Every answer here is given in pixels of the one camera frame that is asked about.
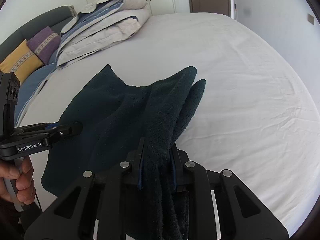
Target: black cable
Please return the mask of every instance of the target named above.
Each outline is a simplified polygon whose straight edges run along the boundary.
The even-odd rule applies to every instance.
[[[38,204],[39,204],[40,211],[41,211],[41,213],[42,213],[42,207],[41,207],[41,204],[40,204],[40,201],[39,201],[39,198],[38,198],[37,192],[36,192],[36,198],[37,198],[37,201],[38,201]]]

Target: yellow pillow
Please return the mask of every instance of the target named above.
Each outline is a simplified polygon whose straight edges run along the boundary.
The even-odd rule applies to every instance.
[[[27,46],[27,40],[24,40],[0,63],[0,70],[3,73],[14,72],[22,84],[33,71],[42,65],[42,61]]]

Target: purple pillow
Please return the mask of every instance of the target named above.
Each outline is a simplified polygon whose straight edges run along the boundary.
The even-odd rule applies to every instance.
[[[45,27],[27,41],[27,46],[44,65],[47,65],[52,53],[59,47],[60,40],[61,37],[57,33],[53,32],[50,27]]]

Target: mattress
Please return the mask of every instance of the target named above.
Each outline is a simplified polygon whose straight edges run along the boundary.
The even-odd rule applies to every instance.
[[[58,121],[107,64],[135,86],[195,66],[207,85],[178,148],[208,170],[232,170],[290,236],[299,228],[320,194],[319,113],[301,79],[262,38],[219,14],[151,17],[134,37],[53,72],[21,125]],[[31,159],[46,208],[55,199],[40,183],[47,153]]]

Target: dark green garment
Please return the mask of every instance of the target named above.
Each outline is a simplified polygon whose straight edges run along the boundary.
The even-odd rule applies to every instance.
[[[143,233],[137,228],[128,234],[136,240],[186,239],[186,196],[171,194],[167,171],[169,149],[187,127],[204,91],[205,80],[192,85],[195,76],[196,68],[187,67],[165,80],[135,87],[126,85],[107,65],[62,114],[59,124],[81,122],[83,131],[50,150],[43,187],[59,195],[84,171],[100,172],[124,161],[145,137],[141,194],[147,224],[136,221]]]

